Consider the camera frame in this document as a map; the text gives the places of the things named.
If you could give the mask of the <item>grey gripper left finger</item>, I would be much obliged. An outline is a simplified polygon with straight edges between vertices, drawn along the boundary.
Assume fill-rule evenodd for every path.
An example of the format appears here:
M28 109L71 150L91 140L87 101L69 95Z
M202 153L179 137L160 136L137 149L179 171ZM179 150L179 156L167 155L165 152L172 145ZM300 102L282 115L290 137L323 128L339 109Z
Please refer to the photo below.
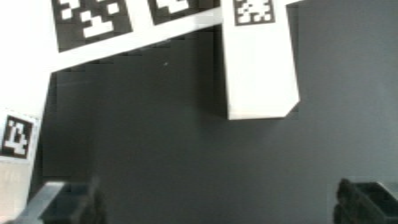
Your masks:
M94 186L48 182L16 218L16 224L94 224Z

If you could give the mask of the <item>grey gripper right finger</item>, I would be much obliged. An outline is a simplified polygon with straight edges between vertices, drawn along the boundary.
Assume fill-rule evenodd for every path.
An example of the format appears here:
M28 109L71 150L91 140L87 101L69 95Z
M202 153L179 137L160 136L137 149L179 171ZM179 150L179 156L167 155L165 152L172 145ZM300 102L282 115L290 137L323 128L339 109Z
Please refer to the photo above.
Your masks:
M352 182L336 192L334 224L398 224L398 182Z

